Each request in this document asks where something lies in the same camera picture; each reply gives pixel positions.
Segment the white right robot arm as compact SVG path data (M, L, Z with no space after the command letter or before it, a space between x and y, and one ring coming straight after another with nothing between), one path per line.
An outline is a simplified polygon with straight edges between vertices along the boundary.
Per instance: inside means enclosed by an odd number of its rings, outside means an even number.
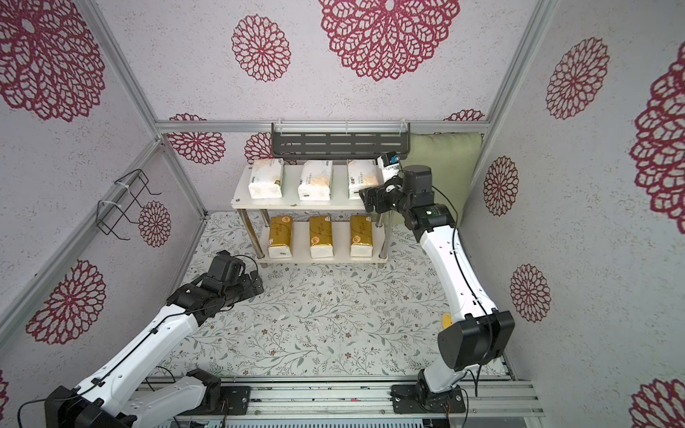
M397 212L433 263L450 306L451 325L438 335L440 356L423 369L418 393L446 393L469 369L500 358L516 323L488 296L464 251L456 219L435 201L432 171L414 165L381 169L385 183L360 190L367 212Z

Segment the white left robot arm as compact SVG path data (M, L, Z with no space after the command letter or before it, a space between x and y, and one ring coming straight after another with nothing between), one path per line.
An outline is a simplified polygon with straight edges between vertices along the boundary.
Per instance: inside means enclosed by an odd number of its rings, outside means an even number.
M208 272L178 287L129 344L91 376L69 389L59 387L45 400L49 427L155 427L187 411L225 408L221 380L193 369L176 382L142 398L133 394L163 358L209 319L263 293L258 269L249 257L217 253Z

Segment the white tissue pack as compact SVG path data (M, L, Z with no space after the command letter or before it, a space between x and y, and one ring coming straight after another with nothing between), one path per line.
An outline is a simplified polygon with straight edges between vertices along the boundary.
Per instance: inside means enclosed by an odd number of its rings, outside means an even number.
M283 159L264 159L253 162L248 191L253 199L278 199L283 196Z
M347 160L347 177L350 200L359 200L361 190L380 185L374 160Z
M333 162L307 160L303 164L298 195L302 201L326 202L331 199Z

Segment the gold tissue pack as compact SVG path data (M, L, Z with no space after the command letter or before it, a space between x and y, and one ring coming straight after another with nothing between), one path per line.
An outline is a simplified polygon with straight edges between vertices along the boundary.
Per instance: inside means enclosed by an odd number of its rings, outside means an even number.
M333 225L329 216L309 218L310 256L314 260L335 256Z
M353 215L350 218L351 258L371 258L374 252L371 217Z
M289 259L293 256L291 216L277 216L270 219L268 254L273 259Z

